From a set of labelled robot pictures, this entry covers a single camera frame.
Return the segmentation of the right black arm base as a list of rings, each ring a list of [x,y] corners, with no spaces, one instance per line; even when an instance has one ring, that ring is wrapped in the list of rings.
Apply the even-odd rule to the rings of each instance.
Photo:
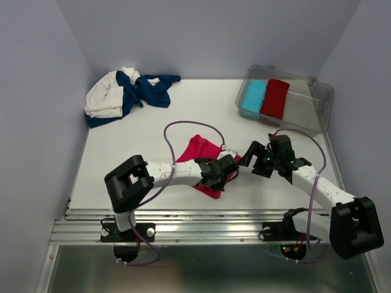
[[[259,233],[259,236],[264,241],[296,241],[301,239],[304,235],[306,239],[306,234],[296,230],[292,223],[288,222],[263,222],[262,230]]]

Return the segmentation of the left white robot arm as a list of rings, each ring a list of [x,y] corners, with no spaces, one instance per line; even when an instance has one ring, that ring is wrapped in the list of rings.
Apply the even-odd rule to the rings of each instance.
[[[115,218],[115,234],[128,241],[135,236],[134,211],[147,194],[168,186],[202,186],[223,191],[230,175],[238,173],[235,153],[224,151],[217,159],[192,159],[174,165],[147,162],[134,155],[104,177]]]

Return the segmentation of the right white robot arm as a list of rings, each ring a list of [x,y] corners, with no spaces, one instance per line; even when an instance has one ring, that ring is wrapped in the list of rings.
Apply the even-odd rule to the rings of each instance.
[[[355,197],[321,176],[312,164],[296,157],[286,135],[271,134],[269,143],[253,141],[239,161],[252,167],[252,173],[270,178],[277,172],[292,186],[301,189],[318,203],[323,214],[307,208],[290,209],[279,222],[265,222],[260,231],[264,241],[325,241],[342,259],[350,259],[384,245],[384,237],[375,203],[368,197]]]

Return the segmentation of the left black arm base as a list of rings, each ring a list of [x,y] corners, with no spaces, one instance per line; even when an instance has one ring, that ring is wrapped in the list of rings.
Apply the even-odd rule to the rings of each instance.
[[[155,241],[156,225],[154,223],[138,223],[136,231],[148,242]],[[136,236],[132,229],[120,232],[114,222],[106,222],[102,226],[100,241],[102,243],[136,242],[140,237]]]

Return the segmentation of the pink t shirt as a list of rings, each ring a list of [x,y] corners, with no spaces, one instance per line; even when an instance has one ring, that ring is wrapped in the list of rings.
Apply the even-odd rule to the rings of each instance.
[[[186,149],[175,162],[181,163],[202,158],[217,159],[220,153],[221,149],[217,145],[197,134],[190,139]],[[215,200],[219,199],[222,193],[219,190],[213,190],[205,186],[193,186],[193,188]]]

